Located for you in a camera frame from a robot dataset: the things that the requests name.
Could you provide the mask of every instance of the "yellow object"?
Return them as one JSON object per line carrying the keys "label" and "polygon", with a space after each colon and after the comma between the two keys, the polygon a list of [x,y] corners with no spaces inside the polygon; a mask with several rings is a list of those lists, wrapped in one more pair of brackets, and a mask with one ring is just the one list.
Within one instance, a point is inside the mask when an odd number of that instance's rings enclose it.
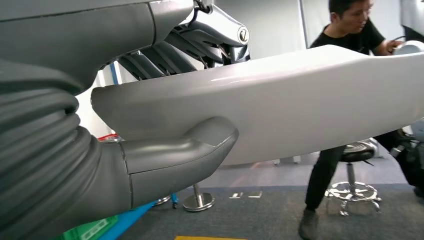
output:
{"label": "yellow object", "polygon": [[174,240],[247,240],[247,239],[207,237],[207,236],[177,236]]}

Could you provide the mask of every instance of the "gray carpet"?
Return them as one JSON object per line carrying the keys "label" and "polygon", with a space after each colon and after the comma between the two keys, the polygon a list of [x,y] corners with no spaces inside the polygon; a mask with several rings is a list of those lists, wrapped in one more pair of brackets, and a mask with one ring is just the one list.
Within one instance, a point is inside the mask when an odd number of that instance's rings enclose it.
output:
{"label": "gray carpet", "polygon": [[[333,199],[320,215],[320,240],[417,240],[424,238],[424,201],[404,184],[375,185],[382,198],[381,213],[372,204],[350,205],[350,216],[339,215]],[[202,189],[216,204],[197,213],[165,203],[149,210],[120,240],[174,240],[176,236],[300,240],[298,223],[304,208],[305,187],[244,187]],[[263,191],[261,198],[229,199],[235,192]],[[184,199],[192,192],[179,192]]]}

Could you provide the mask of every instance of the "blue object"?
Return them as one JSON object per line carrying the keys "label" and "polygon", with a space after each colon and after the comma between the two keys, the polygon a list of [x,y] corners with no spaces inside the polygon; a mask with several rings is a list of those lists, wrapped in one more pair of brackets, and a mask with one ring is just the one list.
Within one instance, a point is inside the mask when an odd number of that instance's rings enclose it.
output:
{"label": "blue object", "polygon": [[113,79],[113,84],[118,85],[118,75],[117,75],[117,71],[115,69],[115,65],[112,63],[109,65],[110,66],[110,70],[112,71],[112,79]]}
{"label": "blue object", "polygon": [[171,194],[171,200],[172,200],[173,204],[178,203],[178,198],[177,198],[177,195],[175,193]]}
{"label": "blue object", "polygon": [[118,216],[118,222],[98,240],[118,239],[128,228],[130,228],[139,218],[141,218],[150,208],[155,205],[155,201],[140,206],[132,211],[127,211]]}

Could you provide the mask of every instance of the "black t-shirt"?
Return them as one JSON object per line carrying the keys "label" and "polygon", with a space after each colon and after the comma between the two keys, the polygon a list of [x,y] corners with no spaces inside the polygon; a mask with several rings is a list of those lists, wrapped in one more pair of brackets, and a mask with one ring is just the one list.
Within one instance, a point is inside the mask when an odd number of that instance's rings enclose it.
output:
{"label": "black t-shirt", "polygon": [[334,38],[326,35],[324,30],[312,43],[311,48],[324,45],[336,45],[355,52],[370,55],[370,51],[380,45],[385,38],[377,30],[371,20],[368,20],[360,33],[348,34],[344,37]]}

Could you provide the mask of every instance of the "red object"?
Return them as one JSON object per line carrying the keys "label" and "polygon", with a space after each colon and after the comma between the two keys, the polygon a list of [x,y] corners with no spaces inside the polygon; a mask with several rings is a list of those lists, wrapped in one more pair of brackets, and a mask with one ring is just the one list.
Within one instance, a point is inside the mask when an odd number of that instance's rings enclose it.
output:
{"label": "red object", "polygon": [[116,134],[116,133],[111,133],[111,134],[108,134],[108,135],[106,135],[106,136],[102,136],[102,137],[99,137],[99,138],[97,138],[100,142],[108,142],[108,141],[113,141],[113,140],[115,140],[115,139],[118,139],[118,140],[120,140],[121,139],[121,137],[118,135],[118,134]]}

